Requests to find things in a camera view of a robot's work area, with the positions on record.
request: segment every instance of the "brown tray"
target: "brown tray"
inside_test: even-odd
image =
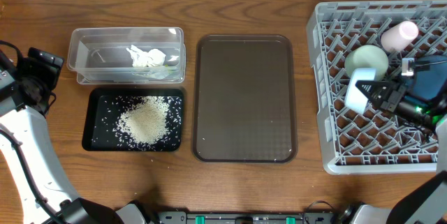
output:
[[[198,44],[193,152],[207,162],[285,163],[298,150],[293,57],[283,36]]]

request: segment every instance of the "wooden table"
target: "wooden table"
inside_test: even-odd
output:
[[[66,57],[71,33],[88,27],[181,27],[187,65],[182,145],[172,153],[87,152],[81,147],[89,93],[64,67],[47,118],[68,178],[85,199],[123,207],[133,199],[190,211],[303,209],[326,200],[339,209],[362,200],[393,207],[434,174],[332,176],[323,170],[316,88],[305,25],[322,1],[366,0],[5,0],[0,38]],[[282,34],[293,44],[298,155],[285,165],[202,163],[191,152],[196,44],[211,33]],[[20,223],[22,206],[0,158],[0,219]]]

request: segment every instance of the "white crumpled paper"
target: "white crumpled paper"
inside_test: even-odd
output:
[[[131,53],[133,67],[159,67],[165,62],[166,55],[158,49],[145,52],[132,45],[130,49],[126,48],[126,50]]]
[[[163,66],[165,62],[166,55],[158,49],[152,49],[148,52],[138,49],[135,45],[131,48],[126,48],[126,50],[131,53],[131,58],[133,60],[133,67],[160,67]],[[169,71],[167,68],[157,68],[144,73],[134,73],[134,75],[139,75],[143,77],[150,77],[158,80],[169,76]]]

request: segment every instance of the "black tray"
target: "black tray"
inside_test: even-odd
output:
[[[298,151],[292,47],[211,35],[197,46],[193,152],[205,162],[285,163]]]
[[[148,146],[147,144],[132,144],[128,146],[115,136],[113,128],[124,104],[129,106],[140,103],[139,96],[173,97],[168,109],[166,123],[170,134]],[[111,89],[97,88],[90,94],[87,118],[85,120],[82,147],[87,151],[174,151],[180,146],[183,123],[183,93],[179,89]],[[179,114],[180,121],[174,121],[170,114]]]

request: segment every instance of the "pink cup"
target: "pink cup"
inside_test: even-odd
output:
[[[418,37],[418,34],[419,29],[414,22],[401,22],[382,34],[382,47],[387,52],[400,52]]]

